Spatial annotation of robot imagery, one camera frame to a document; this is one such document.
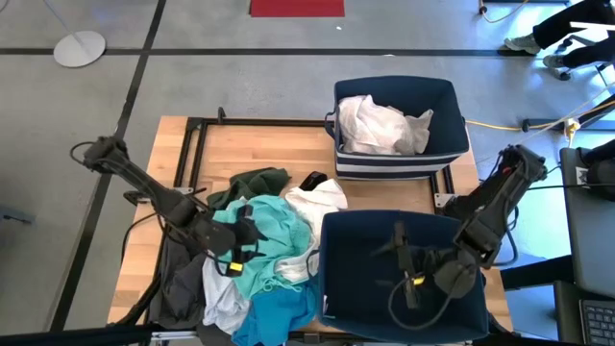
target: navy blue bin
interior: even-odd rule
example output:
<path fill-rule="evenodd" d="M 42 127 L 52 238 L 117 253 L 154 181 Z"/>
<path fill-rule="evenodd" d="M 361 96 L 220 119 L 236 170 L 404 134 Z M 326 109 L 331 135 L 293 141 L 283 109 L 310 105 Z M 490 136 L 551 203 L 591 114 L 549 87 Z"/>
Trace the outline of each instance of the navy blue bin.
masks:
<path fill-rule="evenodd" d="M 393 253 L 371 258 L 370 253 L 393 235 L 393 225 L 404 220 L 413 245 L 447 248 L 459 221 L 446 216 L 399 210 L 357 210 L 328 213 L 323 221 L 318 273 L 317 317 L 326 326 L 377 339 L 404 344 L 450 343 L 481 338 L 488 332 L 488 313 L 481 275 L 463 298 L 453 299 L 442 317 L 422 331 L 408 331 L 393 322 L 387 309 L 392 286 L 404 273 Z M 428 279 L 425 288 L 432 285 Z M 396 316 L 418 325 L 430 320 L 446 299 L 444 292 L 422 290 L 422 307 L 410 311 L 403 290 L 393 300 Z"/>
<path fill-rule="evenodd" d="M 339 116 L 337 105 L 341 99 L 359 95 L 372 95 L 377 105 L 392 106 L 406 115 L 420 116 L 433 110 L 427 148 L 415 156 L 344 153 L 340 150 L 340 127 L 333 130 L 325 122 L 327 132 L 335 140 L 335 171 L 340 179 L 423 179 L 470 149 L 455 89 L 449 81 L 412 76 L 370 77 L 337 82 L 334 92 L 335 111 L 327 117 Z"/>

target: keyboard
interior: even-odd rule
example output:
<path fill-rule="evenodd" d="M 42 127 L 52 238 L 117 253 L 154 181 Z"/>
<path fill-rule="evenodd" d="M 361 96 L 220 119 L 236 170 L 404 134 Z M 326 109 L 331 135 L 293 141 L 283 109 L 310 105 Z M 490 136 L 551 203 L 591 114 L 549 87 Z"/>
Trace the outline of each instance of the keyboard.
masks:
<path fill-rule="evenodd" d="M 615 346 L 615 302 L 579 302 L 583 338 L 588 345 Z"/>

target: yellow label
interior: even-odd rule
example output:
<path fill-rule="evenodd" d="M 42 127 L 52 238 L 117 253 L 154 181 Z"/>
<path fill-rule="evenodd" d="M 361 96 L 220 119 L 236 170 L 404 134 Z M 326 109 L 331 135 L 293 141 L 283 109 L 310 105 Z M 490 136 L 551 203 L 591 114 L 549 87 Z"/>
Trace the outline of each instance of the yellow label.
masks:
<path fill-rule="evenodd" d="M 231 270 L 234 270 L 234 271 L 241 271 L 241 270 L 243 270 L 243 264 L 231 262 L 230 268 L 231 268 Z"/>
<path fill-rule="evenodd" d="M 425 277 L 418 277 L 418 278 L 412 279 L 412 282 L 414 283 L 414 285 L 422 284 L 424 281 L 425 281 Z"/>

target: wooden table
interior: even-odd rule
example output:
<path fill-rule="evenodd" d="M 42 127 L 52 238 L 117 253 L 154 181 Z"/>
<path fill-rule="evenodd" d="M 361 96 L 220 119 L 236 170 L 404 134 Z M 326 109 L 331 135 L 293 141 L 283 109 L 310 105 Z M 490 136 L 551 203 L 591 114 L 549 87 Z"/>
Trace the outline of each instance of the wooden table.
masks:
<path fill-rule="evenodd" d="M 163 185 L 172 186 L 185 134 L 187 118 L 164 116 L 160 120 L 147 172 Z M 191 145 L 194 152 L 196 145 Z M 188 159 L 186 167 L 191 167 Z M 231 176 L 263 167 L 285 168 L 291 176 L 285 192 L 312 171 L 335 176 L 332 139 L 324 129 L 316 127 L 210 125 L 207 129 L 205 152 L 197 188 L 208 190 L 198 197 L 229 187 Z M 479 179 L 472 151 L 451 164 L 455 192 L 467 194 Z M 444 186 L 439 175 L 439 185 Z M 339 181 L 350 210 L 390 209 L 433 213 L 429 180 L 400 182 Z M 136 209 L 135 220 L 151 213 L 149 205 Z M 109 322 L 123 317 L 152 281 L 160 248 L 161 231 L 155 218 L 136 226 L 129 238 L 126 255 L 120 269 L 111 303 Z M 512 330 L 510 313 L 504 295 L 500 271 L 484 270 L 487 307 L 497 320 Z M 340 331 L 322 326 L 317 321 L 304 328 L 310 332 Z"/>

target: red mat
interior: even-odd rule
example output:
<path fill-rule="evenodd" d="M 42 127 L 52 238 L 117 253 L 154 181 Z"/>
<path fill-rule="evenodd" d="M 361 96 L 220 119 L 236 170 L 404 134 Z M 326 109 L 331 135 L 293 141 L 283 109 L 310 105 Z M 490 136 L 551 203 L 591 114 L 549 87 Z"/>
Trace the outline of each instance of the red mat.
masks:
<path fill-rule="evenodd" d="M 340 17 L 344 0 L 252 0 L 252 17 Z"/>

